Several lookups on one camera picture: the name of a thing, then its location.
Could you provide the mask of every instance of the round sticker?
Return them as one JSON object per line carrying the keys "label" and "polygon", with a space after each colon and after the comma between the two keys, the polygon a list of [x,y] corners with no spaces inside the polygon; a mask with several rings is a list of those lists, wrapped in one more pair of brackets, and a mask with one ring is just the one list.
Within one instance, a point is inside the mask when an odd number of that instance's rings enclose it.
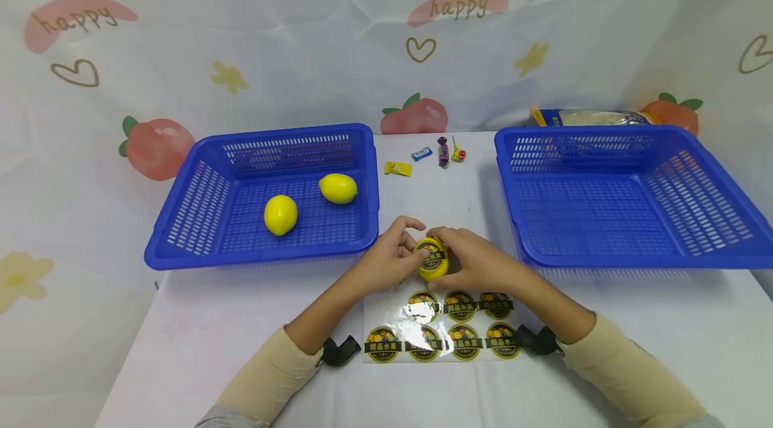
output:
{"label": "round sticker", "polygon": [[440,311],[437,297],[428,290],[421,290],[408,297],[408,304],[404,307],[406,314],[418,323],[431,323]]}
{"label": "round sticker", "polygon": [[515,342],[515,330],[508,323],[494,322],[485,336],[485,347],[502,359],[513,359],[521,351],[521,346]]}
{"label": "round sticker", "polygon": [[386,326],[373,329],[365,343],[365,354],[375,362],[392,362],[402,350],[403,342]]}
{"label": "round sticker", "polygon": [[454,343],[454,357],[460,361],[473,361],[483,348],[483,340],[475,330],[465,323],[453,326],[448,335]]}
{"label": "round sticker", "polygon": [[424,338],[422,345],[413,345],[406,341],[405,350],[418,362],[430,362],[443,350],[443,340],[429,326],[421,326],[421,335]]}
{"label": "round sticker", "polygon": [[443,264],[443,261],[448,259],[446,251],[441,249],[441,246],[437,244],[434,239],[425,239],[421,241],[413,250],[424,249],[430,252],[430,256],[427,260],[421,263],[421,268],[424,270],[435,270],[437,267]]}
{"label": "round sticker", "polygon": [[475,315],[477,302],[463,290],[453,290],[446,296],[443,311],[454,321],[469,321]]}
{"label": "round sticker", "polygon": [[515,308],[510,296],[502,292],[483,292],[478,305],[485,312],[485,315],[499,321],[507,319],[510,311]]}

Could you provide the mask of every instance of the lemon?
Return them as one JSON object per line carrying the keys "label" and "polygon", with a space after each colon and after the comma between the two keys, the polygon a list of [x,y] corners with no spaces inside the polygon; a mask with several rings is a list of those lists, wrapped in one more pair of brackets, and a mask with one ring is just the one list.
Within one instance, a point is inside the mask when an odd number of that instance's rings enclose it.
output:
{"label": "lemon", "polygon": [[277,195],[266,203],[263,211],[266,228],[276,236],[292,230],[298,221],[298,207],[288,195]]}
{"label": "lemon", "polygon": [[430,256],[427,260],[424,260],[421,267],[419,267],[419,275],[422,276],[427,282],[432,282],[438,277],[442,277],[448,274],[448,255],[446,252],[446,246],[438,239],[432,237],[424,237],[419,240],[416,247],[413,250],[424,249],[430,252]]}
{"label": "lemon", "polygon": [[319,181],[322,196],[332,203],[345,205],[357,196],[357,184],[352,177],[340,173],[331,173]]}

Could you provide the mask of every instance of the beige sleeve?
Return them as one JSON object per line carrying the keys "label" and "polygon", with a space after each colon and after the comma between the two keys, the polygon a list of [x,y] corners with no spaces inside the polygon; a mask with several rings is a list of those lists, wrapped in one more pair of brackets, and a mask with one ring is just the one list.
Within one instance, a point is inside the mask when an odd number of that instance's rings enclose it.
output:
{"label": "beige sleeve", "polygon": [[558,345],[564,350],[566,367],[593,383],[639,427],[678,428],[707,416],[665,366],[600,315],[585,338]]}
{"label": "beige sleeve", "polygon": [[289,399],[314,376],[322,349],[307,355],[281,327],[239,370],[217,404],[271,424]]}

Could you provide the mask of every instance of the blue candy wrapper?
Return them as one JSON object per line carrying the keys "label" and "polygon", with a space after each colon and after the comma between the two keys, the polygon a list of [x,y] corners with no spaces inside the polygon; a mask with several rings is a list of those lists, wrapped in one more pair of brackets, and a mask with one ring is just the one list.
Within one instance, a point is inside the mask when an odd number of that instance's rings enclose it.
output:
{"label": "blue candy wrapper", "polygon": [[418,162],[418,160],[422,158],[426,158],[431,154],[432,154],[432,150],[430,149],[430,147],[427,146],[421,150],[418,150],[418,152],[416,153],[411,153],[411,158],[413,158],[414,162]]}

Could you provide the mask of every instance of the blue plastic basket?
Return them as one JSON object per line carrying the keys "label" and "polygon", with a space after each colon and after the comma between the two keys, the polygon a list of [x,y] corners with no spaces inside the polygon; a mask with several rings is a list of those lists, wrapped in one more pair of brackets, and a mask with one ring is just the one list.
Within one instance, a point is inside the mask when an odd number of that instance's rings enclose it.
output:
{"label": "blue plastic basket", "polygon": [[[354,178],[352,203],[335,205],[320,178]],[[278,237],[266,202],[285,194],[298,223]],[[144,259],[156,270],[357,254],[378,235],[373,132],[364,124],[277,129],[204,138],[188,153],[158,216]]]}
{"label": "blue plastic basket", "polygon": [[773,268],[767,220],[684,129],[512,127],[494,142],[531,264]]}

